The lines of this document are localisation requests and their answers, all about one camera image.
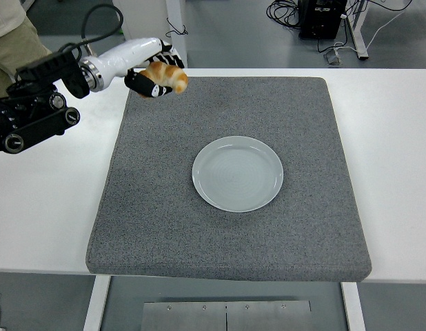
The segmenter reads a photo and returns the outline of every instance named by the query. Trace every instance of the ceramic plate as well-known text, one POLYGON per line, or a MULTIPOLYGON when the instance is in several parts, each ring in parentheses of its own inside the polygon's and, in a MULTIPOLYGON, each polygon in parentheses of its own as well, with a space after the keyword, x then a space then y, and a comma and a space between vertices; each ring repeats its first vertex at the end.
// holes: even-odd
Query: ceramic plate
POLYGON ((215 140, 199 152, 192 178, 198 193, 214 207, 249 212, 278 194, 283 168, 276 153, 263 142, 232 136, 215 140))

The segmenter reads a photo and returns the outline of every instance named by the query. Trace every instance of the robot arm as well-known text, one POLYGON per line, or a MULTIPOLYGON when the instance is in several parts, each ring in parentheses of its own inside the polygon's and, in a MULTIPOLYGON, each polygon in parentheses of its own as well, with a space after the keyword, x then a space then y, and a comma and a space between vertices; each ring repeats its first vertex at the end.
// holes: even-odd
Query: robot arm
POLYGON ((144 76, 134 78, 133 69, 146 66, 149 62, 162 61, 184 68, 178 52, 168 43, 157 38, 133 39, 107 51, 99 57, 84 57, 80 67, 88 82, 90 90, 98 92, 106 89, 114 77, 125 77, 125 84, 130 89, 147 97, 157 97, 171 92, 169 87, 157 87, 144 76))
POLYGON ((63 80, 76 98, 90 91, 106 89, 115 77, 125 77, 130 89, 149 97, 172 91, 133 69, 149 62, 162 61, 183 68, 178 52, 157 38, 134 39, 107 51, 99 57, 77 60, 72 50, 56 52, 19 68, 20 77, 0 99, 0 151, 19 153, 78 124, 79 111, 66 105, 65 97, 53 83, 63 80))

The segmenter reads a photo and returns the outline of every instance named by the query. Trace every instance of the black equipment box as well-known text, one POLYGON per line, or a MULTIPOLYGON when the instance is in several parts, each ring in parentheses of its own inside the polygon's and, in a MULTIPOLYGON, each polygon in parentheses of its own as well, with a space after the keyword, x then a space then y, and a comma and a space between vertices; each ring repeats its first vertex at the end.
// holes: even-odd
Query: black equipment box
POLYGON ((298 0, 300 38, 335 39, 347 0, 298 0))

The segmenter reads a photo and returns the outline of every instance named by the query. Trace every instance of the croissant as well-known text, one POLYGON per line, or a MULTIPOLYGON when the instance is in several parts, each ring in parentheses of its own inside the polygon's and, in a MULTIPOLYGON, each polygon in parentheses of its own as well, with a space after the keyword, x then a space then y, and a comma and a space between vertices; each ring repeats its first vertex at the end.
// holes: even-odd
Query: croissant
POLYGON ((175 93, 182 93, 187 88, 188 77, 185 72, 177 66, 171 66, 164 62, 152 62, 149 66, 139 72, 160 86, 170 86, 175 93))

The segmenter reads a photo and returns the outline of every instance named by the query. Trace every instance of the floor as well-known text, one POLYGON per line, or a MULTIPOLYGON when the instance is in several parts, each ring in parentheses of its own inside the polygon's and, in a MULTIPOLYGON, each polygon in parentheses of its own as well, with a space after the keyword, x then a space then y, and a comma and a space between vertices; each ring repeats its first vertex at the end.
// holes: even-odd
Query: floor
MULTIPOLYGON (((402 8, 408 0, 383 1, 402 8)), ((110 0, 36 0, 28 16, 42 42, 57 50, 79 41, 81 18, 88 8, 110 0)), ((314 40, 301 40, 265 15, 271 1, 186 0, 186 36, 190 68, 328 68, 314 40)), ((379 27, 397 13, 369 4, 362 29, 369 43, 379 27)), ((90 21, 89 36, 106 31, 114 17, 101 13, 90 21)), ((336 41, 344 41, 341 28, 336 41)), ((123 42, 122 34, 95 43, 97 53, 123 42)), ((332 42, 323 41, 323 47, 332 42)), ((348 46, 354 47, 350 37, 348 46)), ((383 28, 359 61, 352 50, 340 50, 342 64, 333 68, 426 69, 426 0, 411 3, 404 14, 383 28)), ((94 277, 0 273, 0 326, 7 330, 80 330, 94 277)), ((358 285, 368 331, 426 330, 426 285, 358 285)), ((102 330, 140 330, 143 303, 196 299, 309 299, 320 306, 317 330, 347 330, 341 291, 331 283, 240 283, 150 277, 114 278, 102 330)))

